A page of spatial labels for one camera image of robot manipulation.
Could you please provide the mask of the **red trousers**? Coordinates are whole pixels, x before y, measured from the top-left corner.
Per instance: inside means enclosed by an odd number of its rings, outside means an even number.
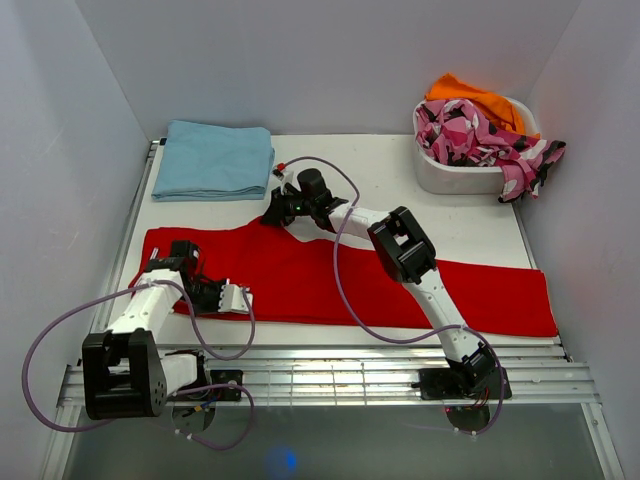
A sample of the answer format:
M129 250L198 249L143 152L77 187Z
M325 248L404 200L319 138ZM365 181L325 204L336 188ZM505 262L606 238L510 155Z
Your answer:
M369 327L409 329L429 325L372 250L336 246L327 239L300 241L254 219L230 230L150 229L141 261L168 256L176 240L200 248L199 273L249 287L260 321L353 326L362 320ZM541 271L447 260L439 261L438 269L471 328L509 336L557 335Z

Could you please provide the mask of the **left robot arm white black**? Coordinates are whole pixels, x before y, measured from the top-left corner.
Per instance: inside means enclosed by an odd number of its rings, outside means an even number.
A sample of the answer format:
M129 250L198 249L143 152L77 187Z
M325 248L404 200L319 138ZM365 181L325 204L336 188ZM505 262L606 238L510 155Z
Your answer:
M176 303L188 295L196 313L214 313L226 280L198 273L200 248L188 240L171 243L169 255L151 258L134 285L138 290L105 331L82 344L84 397L92 420L156 417L169 396L181 390L205 397L212 376L204 355L181 350L161 355L156 337Z

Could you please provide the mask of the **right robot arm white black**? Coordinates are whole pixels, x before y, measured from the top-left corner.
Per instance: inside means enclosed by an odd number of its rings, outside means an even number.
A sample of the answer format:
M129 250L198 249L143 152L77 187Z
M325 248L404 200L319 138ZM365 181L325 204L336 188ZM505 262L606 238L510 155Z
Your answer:
M414 298L440 340L447 366L418 371L412 384L423 399L506 399L508 377L486 340L474 334L463 319L441 278L436 250L410 210L374 211L334 196L321 172L301 171L297 185L285 165L272 174L280 185L271 191L261 222L285 227L296 218L310 217L322 230L371 241L387 276Z

